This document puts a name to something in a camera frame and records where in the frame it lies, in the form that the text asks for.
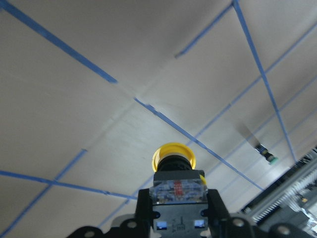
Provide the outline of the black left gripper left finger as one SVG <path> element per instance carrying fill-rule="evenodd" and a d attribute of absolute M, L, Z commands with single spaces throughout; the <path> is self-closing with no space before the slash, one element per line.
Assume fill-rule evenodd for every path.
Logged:
<path fill-rule="evenodd" d="M 135 237 L 149 238 L 153 226 L 153 201 L 149 188 L 141 189 L 138 192 L 135 219 L 137 221 Z"/>

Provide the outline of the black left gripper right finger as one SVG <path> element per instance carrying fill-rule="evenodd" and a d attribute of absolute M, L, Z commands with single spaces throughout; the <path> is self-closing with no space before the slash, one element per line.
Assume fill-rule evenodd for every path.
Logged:
<path fill-rule="evenodd" d="M 228 238 L 231 216 L 216 189 L 208 189 L 208 225 L 212 238 Z"/>

